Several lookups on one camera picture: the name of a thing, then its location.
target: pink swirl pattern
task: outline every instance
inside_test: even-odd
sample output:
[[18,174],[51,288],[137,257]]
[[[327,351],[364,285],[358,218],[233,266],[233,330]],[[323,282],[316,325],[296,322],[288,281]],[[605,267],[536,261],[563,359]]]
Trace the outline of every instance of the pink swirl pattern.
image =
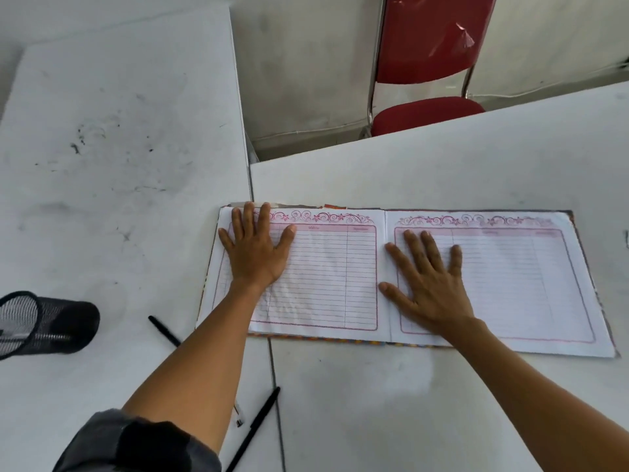
[[500,226],[531,226],[531,227],[552,227],[554,223],[548,218],[540,217],[502,217],[495,215],[485,218],[481,214],[462,214],[460,218],[452,215],[443,215],[439,217],[417,216],[405,217],[397,221],[397,225],[401,226],[481,226],[481,227],[500,227]]
[[370,224],[373,225],[367,215],[355,213],[320,212],[313,214],[310,210],[293,210],[290,214],[285,212],[271,212],[271,222],[285,223],[345,223],[345,224]]

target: forearm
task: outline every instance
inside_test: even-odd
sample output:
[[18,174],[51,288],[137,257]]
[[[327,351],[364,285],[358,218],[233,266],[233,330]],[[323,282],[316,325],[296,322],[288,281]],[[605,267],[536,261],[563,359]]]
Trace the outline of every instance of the forearm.
[[485,382],[545,472],[629,470],[629,434],[544,377],[470,319],[449,339]]
[[201,325],[124,405],[150,421],[171,421],[218,452],[229,426],[247,339],[262,292],[235,285]]

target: red chair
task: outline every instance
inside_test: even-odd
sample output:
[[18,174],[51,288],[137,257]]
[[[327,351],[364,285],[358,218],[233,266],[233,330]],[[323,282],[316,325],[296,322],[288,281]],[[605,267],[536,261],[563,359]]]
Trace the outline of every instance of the red chair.
[[[372,136],[485,112],[467,98],[495,0],[383,0],[367,115]],[[372,115],[375,83],[418,84],[467,70],[461,97],[408,102]]]

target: person's left hand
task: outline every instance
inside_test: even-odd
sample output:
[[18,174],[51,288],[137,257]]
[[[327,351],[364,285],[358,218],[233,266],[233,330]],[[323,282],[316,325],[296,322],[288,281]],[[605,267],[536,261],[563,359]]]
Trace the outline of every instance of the person's left hand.
[[271,205],[265,203],[254,222],[254,204],[247,202],[244,213],[232,210],[232,226],[235,241],[232,242],[224,228],[218,229],[218,237],[225,247],[232,264],[232,285],[253,287],[262,294],[264,289],[277,280],[284,268],[297,228],[289,225],[284,229],[277,246],[269,235]]

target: book page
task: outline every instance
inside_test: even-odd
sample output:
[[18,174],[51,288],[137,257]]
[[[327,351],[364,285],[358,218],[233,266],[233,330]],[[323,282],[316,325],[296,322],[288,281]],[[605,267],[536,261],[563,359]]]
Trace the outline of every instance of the book page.
[[[219,227],[233,236],[230,207]],[[384,212],[380,210],[271,210],[274,244],[288,225],[297,233],[286,270],[258,303],[249,331],[334,339],[389,341],[386,300],[377,289],[384,262]],[[218,235],[208,269],[200,320],[216,308],[232,281]]]
[[[429,231],[447,266],[463,252],[463,283],[474,314],[510,348],[522,352],[615,355],[601,306],[569,216],[562,212],[387,212],[388,239],[409,255],[405,230]],[[385,273],[409,288],[389,260]],[[391,313],[394,342],[445,345]]]

